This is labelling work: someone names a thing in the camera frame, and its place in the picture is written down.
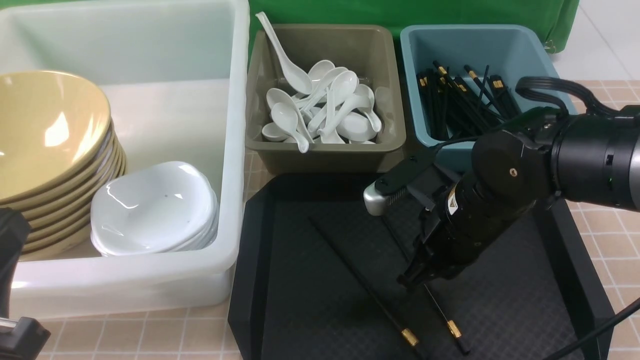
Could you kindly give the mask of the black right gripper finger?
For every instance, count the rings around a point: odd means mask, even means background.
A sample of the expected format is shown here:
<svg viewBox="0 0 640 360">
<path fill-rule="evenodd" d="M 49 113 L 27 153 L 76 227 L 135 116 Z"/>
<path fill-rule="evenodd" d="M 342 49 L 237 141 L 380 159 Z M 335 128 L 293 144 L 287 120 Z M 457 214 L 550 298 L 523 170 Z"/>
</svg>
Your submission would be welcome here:
<svg viewBox="0 0 640 360">
<path fill-rule="evenodd" d="M 406 195 L 416 199 L 428 212 L 440 207 L 436 154 L 436 150 L 421 150 L 410 155 L 368 185 L 363 192 L 368 214 L 382 216 L 388 207 Z"/>
<path fill-rule="evenodd" d="M 425 285 L 441 278 L 439 258 L 429 244 L 419 244 L 409 258 L 406 269 L 397 276 L 398 284 L 405 289 Z"/>
</svg>

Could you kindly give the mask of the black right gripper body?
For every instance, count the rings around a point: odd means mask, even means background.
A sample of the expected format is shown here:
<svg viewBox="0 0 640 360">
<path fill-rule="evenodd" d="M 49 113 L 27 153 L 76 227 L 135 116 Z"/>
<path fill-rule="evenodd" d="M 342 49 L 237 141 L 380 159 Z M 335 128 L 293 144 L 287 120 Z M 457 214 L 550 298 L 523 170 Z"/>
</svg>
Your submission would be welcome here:
<svg viewBox="0 0 640 360">
<path fill-rule="evenodd" d="M 418 245 L 432 246 L 439 258 L 439 279 L 452 280 L 480 257 L 505 230 L 505 225 L 498 217 L 484 212 L 482 198 L 471 184 L 460 186 L 462 178 L 457 173 L 435 167 L 440 206 L 435 211 L 425 208 L 420 211 L 413 249 Z"/>
</svg>

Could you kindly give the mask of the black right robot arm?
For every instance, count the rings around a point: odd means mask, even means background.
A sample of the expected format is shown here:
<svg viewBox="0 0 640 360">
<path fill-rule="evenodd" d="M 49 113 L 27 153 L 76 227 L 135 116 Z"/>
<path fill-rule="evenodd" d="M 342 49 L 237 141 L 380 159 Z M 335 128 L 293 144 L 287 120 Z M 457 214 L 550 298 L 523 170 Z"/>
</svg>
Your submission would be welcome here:
<svg viewBox="0 0 640 360">
<path fill-rule="evenodd" d="M 397 278 L 407 289 L 457 277 L 539 202 L 639 210 L 637 105 L 528 110 L 476 139 L 464 175 L 437 162 L 443 147 L 403 160 L 363 192 L 374 216 L 406 194 L 422 205 L 413 255 Z"/>
</svg>

